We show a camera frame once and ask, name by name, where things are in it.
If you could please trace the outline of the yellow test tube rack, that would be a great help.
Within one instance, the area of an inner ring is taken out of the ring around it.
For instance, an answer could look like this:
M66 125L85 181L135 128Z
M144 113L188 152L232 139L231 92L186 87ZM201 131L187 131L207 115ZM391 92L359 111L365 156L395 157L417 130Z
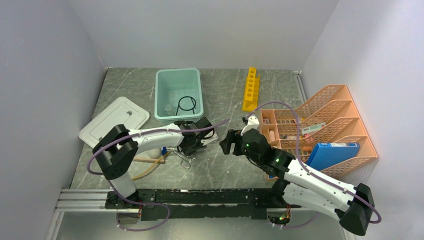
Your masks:
M242 108L244 112L252 112L258 106L260 89L260 74L255 67L248 69L243 94Z

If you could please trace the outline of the clear glass jar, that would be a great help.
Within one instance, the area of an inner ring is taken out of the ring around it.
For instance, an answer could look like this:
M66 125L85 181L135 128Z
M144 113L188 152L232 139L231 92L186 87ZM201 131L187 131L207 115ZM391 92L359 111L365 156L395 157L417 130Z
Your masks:
M168 113L170 115L173 112L173 107L172 107L171 104L168 103L164 106L164 110L165 110L166 113Z

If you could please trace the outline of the black wire ring stand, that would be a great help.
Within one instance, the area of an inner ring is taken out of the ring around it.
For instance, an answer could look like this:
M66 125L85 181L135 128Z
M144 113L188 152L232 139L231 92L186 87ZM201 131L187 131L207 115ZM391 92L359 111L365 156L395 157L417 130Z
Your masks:
M197 101L192 96L183 96L177 102L177 107L175 111L175 116L180 115L180 113L192 114L196 113Z

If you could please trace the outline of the mint green plastic bin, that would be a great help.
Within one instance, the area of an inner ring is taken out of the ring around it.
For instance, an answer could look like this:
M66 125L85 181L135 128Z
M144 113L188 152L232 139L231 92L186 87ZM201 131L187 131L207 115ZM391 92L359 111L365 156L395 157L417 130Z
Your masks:
M175 116L178 101L183 96L195 98L195 114L181 113ZM165 105L171 104L173 112L168 114ZM164 123L179 120L197 121L204 115L203 93L200 71L197 68L161 69L155 75L154 117Z

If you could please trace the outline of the graduated cylinder blue base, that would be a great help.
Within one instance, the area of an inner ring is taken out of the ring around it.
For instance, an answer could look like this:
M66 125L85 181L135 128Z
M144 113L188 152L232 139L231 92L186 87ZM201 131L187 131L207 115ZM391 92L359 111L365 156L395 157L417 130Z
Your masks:
M167 148L164 146L161 148L161 155L164 156L168 152Z

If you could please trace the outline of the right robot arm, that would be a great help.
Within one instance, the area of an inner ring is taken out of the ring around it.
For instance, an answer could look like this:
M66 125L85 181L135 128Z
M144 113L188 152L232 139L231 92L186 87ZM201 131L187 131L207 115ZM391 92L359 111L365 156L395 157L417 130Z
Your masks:
M337 220L341 227L357 236L364 236L372 221L375 202L366 184L352 185L307 167L294 155L271 146L256 129L245 133L229 130L219 143L225 155L245 156L266 174L277 177L270 193L275 207L302 206Z

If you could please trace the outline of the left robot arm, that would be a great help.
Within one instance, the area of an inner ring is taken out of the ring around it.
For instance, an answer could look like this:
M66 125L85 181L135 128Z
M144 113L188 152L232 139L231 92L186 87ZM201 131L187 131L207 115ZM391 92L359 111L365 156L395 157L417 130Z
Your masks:
M129 167L137 154L163 147L177 148L185 156L202 149L215 135L215 128L206 119L197 122L179 120L162 127L128 129L123 124L114 126L94 147L92 160L119 193L118 201L126 208L134 207L139 192L129 175Z

